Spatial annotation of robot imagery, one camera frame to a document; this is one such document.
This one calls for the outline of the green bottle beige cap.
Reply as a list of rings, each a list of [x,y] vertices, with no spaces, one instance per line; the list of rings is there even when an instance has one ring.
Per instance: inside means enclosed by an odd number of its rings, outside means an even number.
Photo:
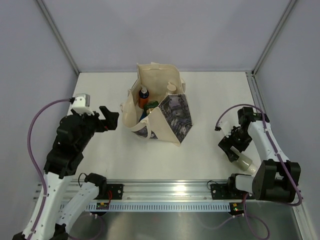
[[[238,156],[238,159],[233,161],[232,164],[243,172],[253,176],[258,170],[254,162],[248,156],[244,155],[242,152],[239,152],[236,148],[231,147],[231,150]]]

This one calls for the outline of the orange blue spray bottle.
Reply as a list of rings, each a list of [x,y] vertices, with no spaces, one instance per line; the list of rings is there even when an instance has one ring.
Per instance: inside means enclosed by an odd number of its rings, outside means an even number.
[[[149,93],[148,89],[145,86],[141,85],[141,89],[138,92],[138,97],[139,97],[138,98],[138,106],[141,109],[143,109],[144,106],[148,103],[149,95],[150,95],[150,93]]]

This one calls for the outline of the beige pump bottle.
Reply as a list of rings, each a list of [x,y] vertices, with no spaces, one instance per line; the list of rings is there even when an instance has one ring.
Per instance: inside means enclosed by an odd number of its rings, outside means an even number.
[[[171,82],[167,83],[166,89],[167,89],[168,95],[172,95],[177,91],[177,87],[174,84],[172,84]]]

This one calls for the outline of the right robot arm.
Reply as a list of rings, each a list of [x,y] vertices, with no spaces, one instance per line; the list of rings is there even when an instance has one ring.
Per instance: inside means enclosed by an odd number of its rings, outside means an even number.
[[[262,109],[247,103],[237,104],[237,107],[238,126],[224,130],[221,118],[215,124],[215,131],[224,134],[218,146],[228,160],[235,163],[240,159],[239,153],[254,143],[261,164],[252,175],[232,174],[226,186],[228,196],[237,199],[245,192],[258,201],[299,206],[303,202],[298,188],[301,175],[299,163],[290,161],[281,150],[270,120]]]

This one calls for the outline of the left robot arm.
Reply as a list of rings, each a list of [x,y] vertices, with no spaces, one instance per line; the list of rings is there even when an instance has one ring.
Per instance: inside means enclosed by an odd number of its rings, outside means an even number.
[[[60,120],[52,149],[46,157],[40,196],[26,228],[15,234],[14,240],[66,240],[89,202],[107,195],[107,179],[90,173],[77,194],[61,208],[64,194],[91,138],[95,133],[114,131],[118,126],[118,112],[109,111],[105,106],[100,106],[99,110],[103,119],[98,112],[72,108],[72,114]]]

